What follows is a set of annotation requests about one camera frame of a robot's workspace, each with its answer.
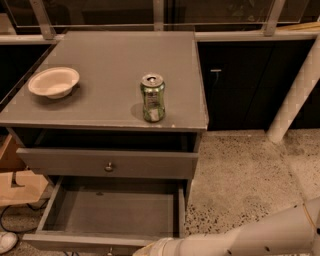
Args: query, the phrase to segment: white bowl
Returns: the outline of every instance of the white bowl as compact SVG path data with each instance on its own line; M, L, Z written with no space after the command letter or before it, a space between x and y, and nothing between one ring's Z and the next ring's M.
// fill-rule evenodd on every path
M71 92L79 78L79 73L72 68L50 68L34 75L29 80L28 88L36 95L59 99Z

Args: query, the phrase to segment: glass pane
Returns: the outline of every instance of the glass pane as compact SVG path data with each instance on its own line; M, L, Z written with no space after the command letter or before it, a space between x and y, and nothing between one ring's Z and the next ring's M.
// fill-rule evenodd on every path
M309 0L286 0L279 22L280 23L300 22L308 3L309 3Z
M184 0L184 23L263 23L273 0Z
M2 0L17 27L38 27L29 0ZM165 24L263 24L274 0L163 0ZM55 27L146 26L154 23L153 0L43 0ZM308 0L287 0L281 22L297 22Z

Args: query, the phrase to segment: aluminum can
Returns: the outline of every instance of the aluminum can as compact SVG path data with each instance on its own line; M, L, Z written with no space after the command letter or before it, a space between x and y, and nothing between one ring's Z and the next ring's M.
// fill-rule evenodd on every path
M143 97L143 118L148 122L158 122L165 116L164 89L161 75L150 73L142 78L140 89Z

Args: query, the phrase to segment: terrazzo floor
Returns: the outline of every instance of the terrazzo floor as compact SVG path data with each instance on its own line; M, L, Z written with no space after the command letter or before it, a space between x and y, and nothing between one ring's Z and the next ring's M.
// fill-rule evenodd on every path
M278 144L262 130L204 134L186 212L186 235L225 232L319 197L319 149L320 130L289 130ZM41 216L21 207L11 212L7 225L16 229L36 226ZM40 252L19 242L5 255L65 254Z

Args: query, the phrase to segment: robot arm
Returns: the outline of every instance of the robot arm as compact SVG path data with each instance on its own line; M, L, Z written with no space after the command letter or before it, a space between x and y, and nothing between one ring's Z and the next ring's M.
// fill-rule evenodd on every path
M320 197L224 234L164 238L134 256L320 256L319 211Z

